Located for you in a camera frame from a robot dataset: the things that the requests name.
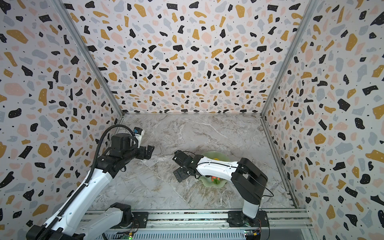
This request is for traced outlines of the red fake strawberry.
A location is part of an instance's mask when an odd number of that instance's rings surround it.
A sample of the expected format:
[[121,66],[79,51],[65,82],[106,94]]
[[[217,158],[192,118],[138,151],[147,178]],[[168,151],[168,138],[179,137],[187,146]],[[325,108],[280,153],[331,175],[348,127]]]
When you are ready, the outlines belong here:
[[220,178],[218,178],[218,177],[211,177],[211,180],[212,180],[212,183],[213,184],[216,184],[216,185],[218,185],[218,184],[220,184],[221,183],[221,179]]

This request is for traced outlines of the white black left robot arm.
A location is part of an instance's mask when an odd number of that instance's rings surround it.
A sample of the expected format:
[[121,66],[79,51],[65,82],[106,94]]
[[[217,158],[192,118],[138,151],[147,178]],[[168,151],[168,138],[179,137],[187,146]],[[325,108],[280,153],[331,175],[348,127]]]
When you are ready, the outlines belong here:
[[85,213],[99,193],[133,159],[148,160],[153,146],[141,145],[144,130],[134,128],[132,134],[112,136],[112,144],[96,159],[85,180],[65,204],[46,222],[34,225],[27,232],[28,240],[94,240],[112,227],[132,228],[139,221],[134,219],[131,206],[112,204],[100,216],[82,223]]

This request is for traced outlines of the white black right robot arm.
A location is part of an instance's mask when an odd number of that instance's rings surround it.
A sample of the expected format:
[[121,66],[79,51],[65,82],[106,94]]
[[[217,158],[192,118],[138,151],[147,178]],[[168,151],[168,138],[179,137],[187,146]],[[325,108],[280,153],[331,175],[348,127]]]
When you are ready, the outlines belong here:
[[249,159],[238,162],[223,162],[203,155],[188,155],[186,151],[174,153],[173,161],[179,165],[173,174],[182,182],[189,177],[231,182],[244,199],[242,211],[229,212],[228,223],[231,227],[259,227],[261,221],[257,214],[260,209],[268,177]]

